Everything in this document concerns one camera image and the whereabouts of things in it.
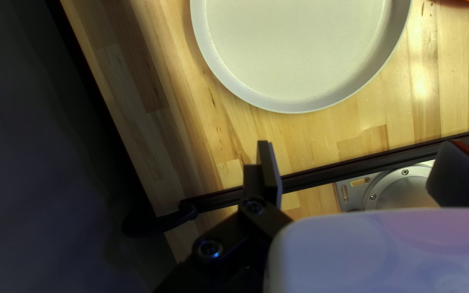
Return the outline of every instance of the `white plate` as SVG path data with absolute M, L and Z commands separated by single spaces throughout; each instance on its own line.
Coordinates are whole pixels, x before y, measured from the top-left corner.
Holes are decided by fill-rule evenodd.
M 265 110 L 341 102 L 386 63 L 411 0 L 191 0 L 205 61 L 232 93 Z

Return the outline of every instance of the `wood grain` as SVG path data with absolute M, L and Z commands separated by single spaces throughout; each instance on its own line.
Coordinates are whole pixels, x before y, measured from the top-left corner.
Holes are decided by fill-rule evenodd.
M 183 198 L 242 183 L 256 141 L 273 143 L 282 174 L 469 130 L 469 3 L 413 0 L 381 72 L 324 110 L 279 114 L 218 82 L 194 38 L 189 0 L 62 0 L 157 215 Z M 166 233 L 177 260 L 236 208 Z M 332 184 L 283 196 L 294 219 L 336 213 Z

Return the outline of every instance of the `screw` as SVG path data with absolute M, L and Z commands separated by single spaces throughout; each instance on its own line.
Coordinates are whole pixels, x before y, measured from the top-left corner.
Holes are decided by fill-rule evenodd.
M 222 253 L 222 243 L 215 239 L 205 239 L 200 242 L 197 253 L 205 259 L 214 259 Z
M 247 201 L 243 204 L 243 207 L 252 214 L 261 214 L 264 209 L 264 205 L 257 200 Z

